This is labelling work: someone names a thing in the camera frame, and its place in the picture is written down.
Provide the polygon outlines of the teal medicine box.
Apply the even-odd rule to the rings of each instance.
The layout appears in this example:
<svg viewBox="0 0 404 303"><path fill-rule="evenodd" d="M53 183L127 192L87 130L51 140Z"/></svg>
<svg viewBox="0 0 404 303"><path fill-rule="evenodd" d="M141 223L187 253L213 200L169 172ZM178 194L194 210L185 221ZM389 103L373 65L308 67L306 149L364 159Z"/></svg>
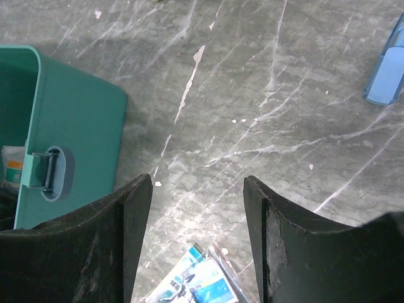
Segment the teal medicine box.
<svg viewBox="0 0 404 303"><path fill-rule="evenodd" d="M113 191L126 107L108 81L30 45L1 46L1 145L25 150L15 229Z"/></svg>

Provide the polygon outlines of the white blue gauze packet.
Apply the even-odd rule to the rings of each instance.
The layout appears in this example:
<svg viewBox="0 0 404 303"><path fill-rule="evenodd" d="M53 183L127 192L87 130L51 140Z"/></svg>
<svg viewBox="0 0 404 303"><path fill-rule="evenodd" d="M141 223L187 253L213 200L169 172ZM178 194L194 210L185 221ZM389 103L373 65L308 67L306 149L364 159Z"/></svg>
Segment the white blue gauze packet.
<svg viewBox="0 0 404 303"><path fill-rule="evenodd" d="M25 157L24 146L3 146L1 149L3 160L3 188L18 193Z"/></svg>

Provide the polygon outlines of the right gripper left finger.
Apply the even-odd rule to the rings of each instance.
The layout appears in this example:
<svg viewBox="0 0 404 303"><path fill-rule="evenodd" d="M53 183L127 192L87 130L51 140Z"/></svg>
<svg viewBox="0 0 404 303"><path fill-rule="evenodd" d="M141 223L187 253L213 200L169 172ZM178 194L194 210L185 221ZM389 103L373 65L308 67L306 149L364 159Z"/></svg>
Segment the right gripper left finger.
<svg viewBox="0 0 404 303"><path fill-rule="evenodd" d="M1 232L1 301L129 302L152 192L142 174L32 229Z"/></svg>

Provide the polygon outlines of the cotton swab packet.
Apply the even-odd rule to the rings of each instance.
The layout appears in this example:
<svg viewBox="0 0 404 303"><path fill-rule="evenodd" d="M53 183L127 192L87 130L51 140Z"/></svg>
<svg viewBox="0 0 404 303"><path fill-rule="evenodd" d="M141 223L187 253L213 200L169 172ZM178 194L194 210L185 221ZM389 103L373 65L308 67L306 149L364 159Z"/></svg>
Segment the cotton swab packet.
<svg viewBox="0 0 404 303"><path fill-rule="evenodd" d="M206 250L193 244L146 297L146 302L234 303L252 302L227 258L216 244Z"/></svg>

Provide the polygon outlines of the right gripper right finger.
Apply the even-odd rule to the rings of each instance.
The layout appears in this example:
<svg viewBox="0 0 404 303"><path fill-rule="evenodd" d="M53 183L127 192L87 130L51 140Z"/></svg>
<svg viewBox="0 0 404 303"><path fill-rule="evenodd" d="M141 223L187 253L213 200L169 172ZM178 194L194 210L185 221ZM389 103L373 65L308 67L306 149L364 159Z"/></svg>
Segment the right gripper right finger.
<svg viewBox="0 0 404 303"><path fill-rule="evenodd" d="M402 302L403 213L334 222L244 179L261 302Z"/></svg>

